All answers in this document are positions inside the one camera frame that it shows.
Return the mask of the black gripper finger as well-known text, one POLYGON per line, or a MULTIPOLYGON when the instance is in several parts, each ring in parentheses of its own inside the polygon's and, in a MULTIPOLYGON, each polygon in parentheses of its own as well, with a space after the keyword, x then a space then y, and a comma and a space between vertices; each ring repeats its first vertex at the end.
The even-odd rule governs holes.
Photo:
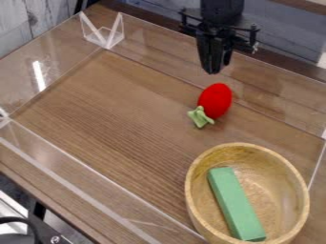
POLYGON ((233 54, 233 32, 230 30, 224 30, 221 37, 224 41, 222 66, 228 66, 232 62, 233 54))
POLYGON ((204 70, 209 74, 221 71, 222 43, 217 36, 202 30, 197 31, 198 52, 204 70))

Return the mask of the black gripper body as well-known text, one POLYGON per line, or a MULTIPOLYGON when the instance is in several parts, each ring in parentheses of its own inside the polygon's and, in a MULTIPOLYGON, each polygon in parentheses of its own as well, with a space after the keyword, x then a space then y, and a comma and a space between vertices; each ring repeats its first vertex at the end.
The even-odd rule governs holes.
POLYGON ((220 31, 234 33, 233 43, 240 51, 258 51, 260 27, 242 15, 245 0, 201 0, 197 9, 183 8, 179 11, 181 29, 194 34, 200 25, 217 34, 220 31))

